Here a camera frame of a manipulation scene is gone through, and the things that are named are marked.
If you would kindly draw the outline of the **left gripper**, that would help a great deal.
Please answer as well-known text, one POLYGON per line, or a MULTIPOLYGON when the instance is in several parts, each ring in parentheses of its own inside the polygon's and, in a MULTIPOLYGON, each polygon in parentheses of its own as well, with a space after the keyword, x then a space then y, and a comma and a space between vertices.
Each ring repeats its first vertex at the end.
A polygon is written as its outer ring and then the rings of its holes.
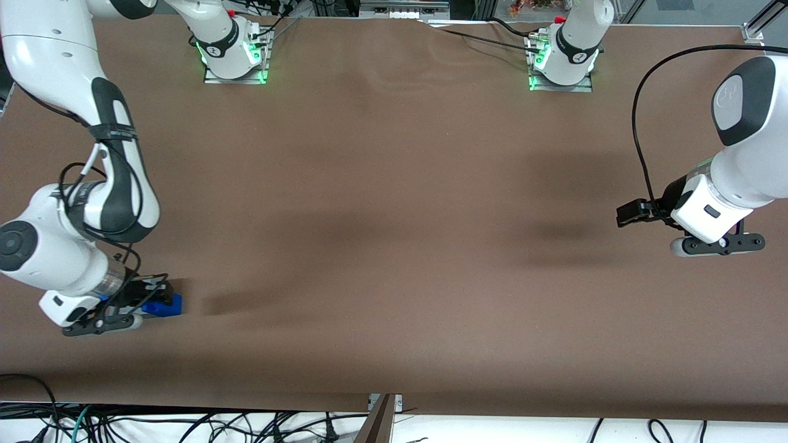
POLYGON ((662 198, 632 200, 617 208, 617 227, 672 220, 703 243, 715 243, 752 212, 752 186, 740 177, 687 174, 667 186, 662 198))

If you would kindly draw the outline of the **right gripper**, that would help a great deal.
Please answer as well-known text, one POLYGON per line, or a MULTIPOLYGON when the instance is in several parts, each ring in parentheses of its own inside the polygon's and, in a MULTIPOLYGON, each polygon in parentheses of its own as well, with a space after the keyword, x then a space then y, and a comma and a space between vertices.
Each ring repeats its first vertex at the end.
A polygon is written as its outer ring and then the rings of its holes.
POLYGON ((121 309, 150 303, 172 306, 174 286, 167 279, 144 279, 127 284, 99 284, 92 289, 47 290, 39 300, 39 307, 51 322, 67 328, 79 321, 98 319, 117 302, 121 309))

